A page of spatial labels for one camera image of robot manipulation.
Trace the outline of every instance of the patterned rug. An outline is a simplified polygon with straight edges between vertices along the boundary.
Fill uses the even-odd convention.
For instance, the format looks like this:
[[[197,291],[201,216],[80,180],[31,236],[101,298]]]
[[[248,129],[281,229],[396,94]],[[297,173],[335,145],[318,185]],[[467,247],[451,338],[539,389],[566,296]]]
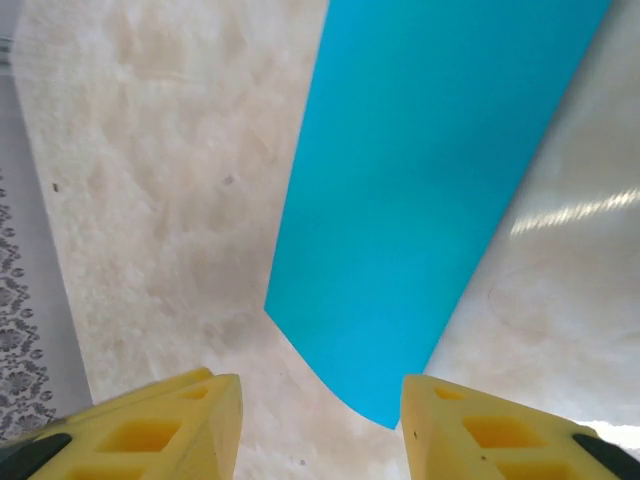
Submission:
[[[13,80],[0,71],[0,442],[90,404]]]

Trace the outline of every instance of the yellow plastic piece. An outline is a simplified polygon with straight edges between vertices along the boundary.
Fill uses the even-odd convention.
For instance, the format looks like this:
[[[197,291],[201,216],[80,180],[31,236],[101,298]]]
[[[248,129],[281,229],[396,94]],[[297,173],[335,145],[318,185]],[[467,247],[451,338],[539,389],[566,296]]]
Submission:
[[[402,429],[412,480],[615,480],[572,435],[594,430],[427,375],[409,375]]]
[[[31,479],[231,480],[241,428],[238,376],[198,369],[38,432],[73,440]]]

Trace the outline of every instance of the blue sheet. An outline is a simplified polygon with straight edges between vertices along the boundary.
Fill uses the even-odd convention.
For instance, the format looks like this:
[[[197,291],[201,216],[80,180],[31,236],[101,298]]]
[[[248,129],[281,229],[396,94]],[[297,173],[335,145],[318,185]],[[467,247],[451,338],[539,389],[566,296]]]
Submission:
[[[266,311],[395,427],[609,0],[331,0]]]

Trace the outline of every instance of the beige floor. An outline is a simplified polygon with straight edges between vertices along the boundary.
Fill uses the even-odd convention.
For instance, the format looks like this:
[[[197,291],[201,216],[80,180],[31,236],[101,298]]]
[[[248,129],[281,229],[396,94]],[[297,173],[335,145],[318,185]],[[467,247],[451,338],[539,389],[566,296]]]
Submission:
[[[614,3],[428,372],[640,447],[640,3]],[[242,480],[407,478],[261,313],[325,7],[29,0],[17,35],[94,400],[240,373]]]

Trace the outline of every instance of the blue board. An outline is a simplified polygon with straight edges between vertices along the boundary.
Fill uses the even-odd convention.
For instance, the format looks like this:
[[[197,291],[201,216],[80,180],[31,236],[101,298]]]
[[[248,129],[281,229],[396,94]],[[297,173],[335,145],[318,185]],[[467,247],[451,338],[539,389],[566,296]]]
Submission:
[[[609,0],[331,0],[266,311],[387,427]]]

